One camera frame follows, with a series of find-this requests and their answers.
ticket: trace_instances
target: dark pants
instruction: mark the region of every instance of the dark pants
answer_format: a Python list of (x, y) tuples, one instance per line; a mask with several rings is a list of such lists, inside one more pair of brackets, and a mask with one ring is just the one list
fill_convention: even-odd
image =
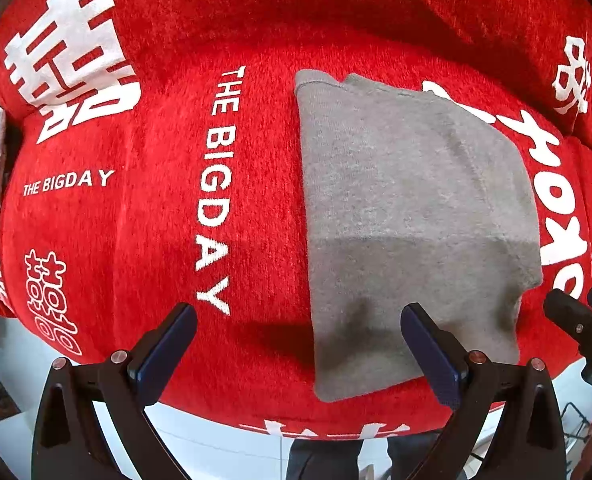
[[(390, 436), (391, 480), (406, 480), (433, 446), (438, 433)], [(362, 440), (294, 440), (286, 480), (358, 480)], [(458, 480), (467, 480), (464, 472)]]

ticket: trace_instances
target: folded gray shirt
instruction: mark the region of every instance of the folded gray shirt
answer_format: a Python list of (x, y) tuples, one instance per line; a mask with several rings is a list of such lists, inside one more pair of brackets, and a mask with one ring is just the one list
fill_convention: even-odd
[(542, 281), (518, 149), (430, 93), (296, 75), (317, 396), (422, 375), (400, 335), (418, 302), (467, 349), (518, 360), (520, 297)]

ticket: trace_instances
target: black pants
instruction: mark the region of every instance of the black pants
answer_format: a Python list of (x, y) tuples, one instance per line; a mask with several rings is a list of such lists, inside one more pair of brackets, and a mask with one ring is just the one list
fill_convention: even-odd
[[(390, 436), (391, 480), (406, 480), (427, 455), (438, 433)], [(358, 480), (362, 440), (294, 440), (286, 480)], [(467, 480), (464, 472), (458, 480)]]

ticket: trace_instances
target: gray fabric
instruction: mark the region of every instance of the gray fabric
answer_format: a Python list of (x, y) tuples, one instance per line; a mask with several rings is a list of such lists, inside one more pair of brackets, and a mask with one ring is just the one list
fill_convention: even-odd
[(542, 281), (534, 194), (499, 131), (433, 94), (296, 76), (317, 396), (419, 377), (400, 312), (419, 302), (468, 349), (518, 360)]

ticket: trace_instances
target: silver bolt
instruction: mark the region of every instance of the silver bolt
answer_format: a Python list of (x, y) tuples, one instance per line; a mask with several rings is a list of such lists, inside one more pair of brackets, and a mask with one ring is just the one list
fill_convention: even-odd
[(58, 358), (54, 359), (54, 362), (52, 363), (52, 368), (54, 370), (60, 370), (66, 364), (67, 364), (67, 359), (65, 359), (64, 357), (58, 357)]
[(125, 350), (117, 350), (112, 354), (111, 359), (115, 365), (119, 365), (127, 359), (127, 352)]
[(534, 358), (532, 359), (532, 368), (541, 372), (545, 369), (545, 362), (542, 359)]
[(470, 361), (476, 363), (477, 365), (481, 365), (487, 361), (487, 356), (479, 350), (472, 350), (470, 352)]

